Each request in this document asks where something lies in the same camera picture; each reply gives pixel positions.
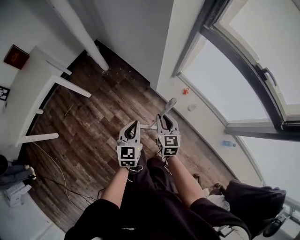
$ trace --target orange object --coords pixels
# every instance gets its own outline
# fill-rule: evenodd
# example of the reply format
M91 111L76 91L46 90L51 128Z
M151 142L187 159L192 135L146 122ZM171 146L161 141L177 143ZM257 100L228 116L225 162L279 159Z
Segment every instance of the orange object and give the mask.
M187 94L188 94L188 90L189 90L188 88L184 88L184 89L183 89L183 94L184 94L184 95L187 95Z

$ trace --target wooden floor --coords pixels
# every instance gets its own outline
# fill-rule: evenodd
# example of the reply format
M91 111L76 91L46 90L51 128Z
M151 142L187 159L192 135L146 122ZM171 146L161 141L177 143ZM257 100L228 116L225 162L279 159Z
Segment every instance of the wooden floor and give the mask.
M107 72L86 55L77 59L71 69L70 81L92 96L86 98L57 87L30 133L60 135L37 144L61 167L69 189L94 198L118 169L115 146L121 128L133 120L152 123L165 105L149 82L127 63L102 46L100 51L110 66ZM233 178L231 173L179 115L170 114L180 128L180 160L191 173L200 174L203 188L217 182L227 186ZM142 132L141 142L148 158L158 150L155 131ZM30 183L31 197L58 227L67 231L82 212L71 204L63 187L44 178L63 184L59 168L32 143L24 144L20 157L27 159L37 173L37 179ZM80 196L69 195L76 206L87 207Z

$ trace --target person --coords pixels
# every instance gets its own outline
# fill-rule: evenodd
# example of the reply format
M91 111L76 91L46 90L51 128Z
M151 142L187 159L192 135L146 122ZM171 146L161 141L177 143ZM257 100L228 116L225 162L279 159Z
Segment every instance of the person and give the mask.
M161 156L146 161L142 151L140 172L120 167L101 199L85 209L65 240L251 239L239 218L205 198L178 157L169 157L167 163L172 175Z

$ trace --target white pole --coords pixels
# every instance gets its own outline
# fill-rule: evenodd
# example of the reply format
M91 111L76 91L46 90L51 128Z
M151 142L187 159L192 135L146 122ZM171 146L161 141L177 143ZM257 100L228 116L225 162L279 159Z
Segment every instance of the white pole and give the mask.
M67 0L49 0L56 12L61 16L64 23L84 46L93 60L104 70L108 70L108 64L97 49L95 43L85 30L82 22L72 9Z

